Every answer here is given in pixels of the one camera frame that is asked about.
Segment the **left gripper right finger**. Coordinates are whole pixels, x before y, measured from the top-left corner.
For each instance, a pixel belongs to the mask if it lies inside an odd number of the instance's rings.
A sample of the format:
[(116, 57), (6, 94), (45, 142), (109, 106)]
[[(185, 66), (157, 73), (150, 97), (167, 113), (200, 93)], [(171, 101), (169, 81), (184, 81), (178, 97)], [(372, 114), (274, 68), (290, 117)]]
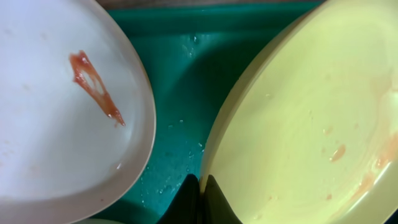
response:
[(242, 224), (212, 175), (208, 176), (203, 194), (203, 223)]

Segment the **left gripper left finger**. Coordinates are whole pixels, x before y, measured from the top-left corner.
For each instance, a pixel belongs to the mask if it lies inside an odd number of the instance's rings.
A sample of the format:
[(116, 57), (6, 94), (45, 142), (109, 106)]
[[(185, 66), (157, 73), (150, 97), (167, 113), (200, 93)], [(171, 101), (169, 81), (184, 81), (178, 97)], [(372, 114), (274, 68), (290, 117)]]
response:
[(157, 224), (197, 224), (199, 200), (198, 179), (188, 174)]

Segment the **light green plate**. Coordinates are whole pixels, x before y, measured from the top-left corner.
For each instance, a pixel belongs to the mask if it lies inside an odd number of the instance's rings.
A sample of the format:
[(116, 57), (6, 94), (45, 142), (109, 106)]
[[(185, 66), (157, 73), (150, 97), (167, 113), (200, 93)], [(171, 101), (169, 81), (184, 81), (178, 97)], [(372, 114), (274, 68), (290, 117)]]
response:
[(397, 210), (397, 0), (326, 1), (274, 37), (206, 142), (243, 223), (384, 223)]

